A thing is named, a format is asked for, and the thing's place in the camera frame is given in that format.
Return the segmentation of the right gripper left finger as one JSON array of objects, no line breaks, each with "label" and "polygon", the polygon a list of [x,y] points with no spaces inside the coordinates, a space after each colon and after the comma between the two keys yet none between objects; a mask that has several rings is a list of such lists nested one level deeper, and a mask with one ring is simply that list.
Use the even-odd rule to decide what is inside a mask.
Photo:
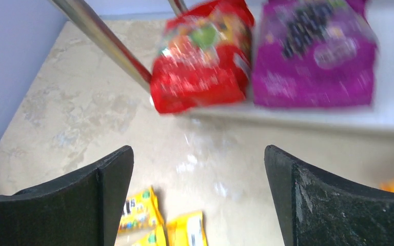
[{"label": "right gripper left finger", "polygon": [[134,165],[130,146],[0,195],[0,245],[114,245]]}]

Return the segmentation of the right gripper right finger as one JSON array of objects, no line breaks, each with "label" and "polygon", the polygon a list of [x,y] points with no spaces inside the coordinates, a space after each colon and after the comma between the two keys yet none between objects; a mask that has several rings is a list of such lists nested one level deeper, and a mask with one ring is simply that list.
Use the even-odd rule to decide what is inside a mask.
[{"label": "right gripper right finger", "polygon": [[264,164],[285,245],[394,245],[394,193],[308,164],[274,145]]}]

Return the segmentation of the yellow M&M bag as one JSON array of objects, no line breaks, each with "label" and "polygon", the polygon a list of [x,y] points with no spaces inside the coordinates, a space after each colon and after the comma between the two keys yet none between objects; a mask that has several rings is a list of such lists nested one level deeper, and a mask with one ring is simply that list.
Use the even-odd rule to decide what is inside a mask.
[{"label": "yellow M&M bag", "polygon": [[166,246],[167,240],[164,233],[164,228],[159,226],[146,234],[144,237],[138,239],[132,246]]},{"label": "yellow M&M bag", "polygon": [[158,197],[153,187],[127,197],[119,223],[119,233],[163,226],[164,219],[159,210]]}]

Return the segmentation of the purple candy bag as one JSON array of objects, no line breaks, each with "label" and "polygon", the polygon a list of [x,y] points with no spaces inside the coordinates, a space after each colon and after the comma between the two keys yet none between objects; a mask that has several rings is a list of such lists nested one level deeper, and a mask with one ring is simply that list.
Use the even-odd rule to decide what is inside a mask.
[{"label": "purple candy bag", "polygon": [[268,108],[369,106],[378,42],[366,1],[269,1],[252,70],[253,102]]}]

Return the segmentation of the red candy bag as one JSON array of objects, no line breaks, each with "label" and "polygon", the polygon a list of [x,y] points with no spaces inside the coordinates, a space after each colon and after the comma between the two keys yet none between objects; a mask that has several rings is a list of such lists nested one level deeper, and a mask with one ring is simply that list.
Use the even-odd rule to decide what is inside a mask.
[{"label": "red candy bag", "polygon": [[254,17],[245,1],[208,1],[167,21],[150,93],[161,114],[246,98]]}]

